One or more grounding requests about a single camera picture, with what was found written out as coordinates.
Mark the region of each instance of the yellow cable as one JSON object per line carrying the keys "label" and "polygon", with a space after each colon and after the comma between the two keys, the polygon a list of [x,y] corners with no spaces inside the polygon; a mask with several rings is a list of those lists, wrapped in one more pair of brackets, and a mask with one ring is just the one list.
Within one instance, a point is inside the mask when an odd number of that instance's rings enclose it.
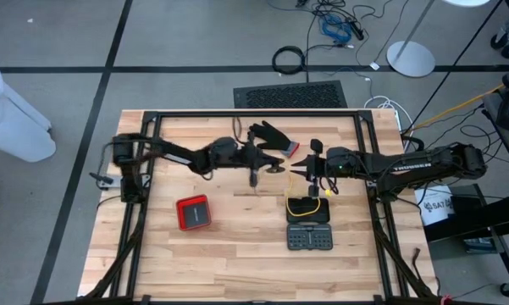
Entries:
{"label": "yellow cable", "polygon": [[318,206],[314,210],[312,210],[310,212],[296,214],[296,213],[293,213],[291,211],[290,205],[288,204],[288,192],[291,191],[291,187],[294,184],[294,180],[292,179],[290,172],[288,172],[288,178],[290,178],[290,187],[288,187],[288,190],[285,192],[286,209],[288,210],[288,213],[290,213],[292,216],[295,216],[295,217],[302,217],[302,216],[307,216],[307,215],[315,214],[320,209],[320,204],[321,204],[320,197],[317,198],[318,199]]}
{"label": "yellow cable", "polygon": [[441,117],[443,117],[443,116],[445,116],[445,115],[449,114],[450,112],[453,112],[453,111],[459,110],[459,109],[461,109],[461,108],[464,108],[464,107],[466,107],[466,106],[468,106],[468,105],[470,105],[470,104],[472,104],[472,103],[474,103],[474,102],[478,101],[480,98],[482,98],[482,97],[484,97],[484,96],[486,96],[486,95],[488,95],[488,94],[491,94],[491,93],[493,93],[493,92],[495,92],[495,91],[497,91],[497,90],[501,89],[503,86],[504,86],[504,85],[499,85],[498,87],[494,88],[493,90],[487,91],[486,93],[484,93],[484,94],[480,94],[480,95],[479,95],[479,96],[477,96],[477,97],[473,97],[473,98],[469,99],[468,101],[466,101],[466,102],[464,102],[464,103],[461,103],[461,104],[459,104],[459,105],[457,105],[457,106],[455,106],[455,107],[453,107],[453,108],[447,109],[447,110],[445,110],[444,112],[442,112],[441,114],[437,114],[437,115],[435,115],[433,118],[428,119],[428,120],[426,120],[426,121],[424,121],[424,122],[422,122],[422,123],[420,123],[420,124],[416,125],[413,129],[411,129],[411,131],[416,130],[416,129],[419,129],[419,128],[421,128],[421,127],[423,127],[423,126],[425,126],[425,125],[427,125],[427,124],[429,124],[429,123],[431,123],[431,122],[433,122],[433,121],[436,121],[437,119],[440,119]]}

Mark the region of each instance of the red box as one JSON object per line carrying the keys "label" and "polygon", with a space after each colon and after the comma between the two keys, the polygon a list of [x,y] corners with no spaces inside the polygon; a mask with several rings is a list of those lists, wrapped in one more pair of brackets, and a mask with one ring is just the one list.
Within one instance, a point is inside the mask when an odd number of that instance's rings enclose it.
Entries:
{"label": "red box", "polygon": [[211,224],[209,202],[205,195],[198,195],[177,202],[179,229],[192,230]]}

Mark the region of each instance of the white bin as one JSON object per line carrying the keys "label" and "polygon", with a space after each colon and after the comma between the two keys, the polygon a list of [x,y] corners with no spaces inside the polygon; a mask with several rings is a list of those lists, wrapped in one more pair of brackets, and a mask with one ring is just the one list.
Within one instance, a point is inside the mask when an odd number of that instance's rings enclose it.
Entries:
{"label": "white bin", "polygon": [[47,132],[51,123],[3,83],[0,75],[0,150],[27,162],[48,158],[57,150]]}

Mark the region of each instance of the red case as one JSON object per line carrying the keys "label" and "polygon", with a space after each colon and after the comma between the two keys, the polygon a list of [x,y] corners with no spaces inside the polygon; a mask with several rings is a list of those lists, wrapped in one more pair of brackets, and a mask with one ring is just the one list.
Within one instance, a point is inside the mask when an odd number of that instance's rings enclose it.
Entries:
{"label": "red case", "polygon": [[[194,204],[205,203],[207,208],[207,222],[201,225],[194,225],[191,227],[186,226],[185,222],[185,208]],[[201,228],[206,225],[211,224],[211,211],[209,210],[209,202],[207,201],[207,196],[198,195],[194,197],[188,197],[185,199],[180,199],[177,201],[177,218],[179,220],[179,229],[180,230],[192,230],[195,228]]]}

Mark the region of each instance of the black glove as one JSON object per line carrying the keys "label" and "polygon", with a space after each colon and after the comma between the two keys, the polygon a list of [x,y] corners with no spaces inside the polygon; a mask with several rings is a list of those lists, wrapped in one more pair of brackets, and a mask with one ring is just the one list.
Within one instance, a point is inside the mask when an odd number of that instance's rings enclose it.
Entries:
{"label": "black glove", "polygon": [[258,144],[258,148],[280,150],[288,158],[296,152],[299,143],[290,141],[285,134],[266,121],[262,121],[262,125],[254,124],[250,127],[254,136],[266,141],[265,143]]}

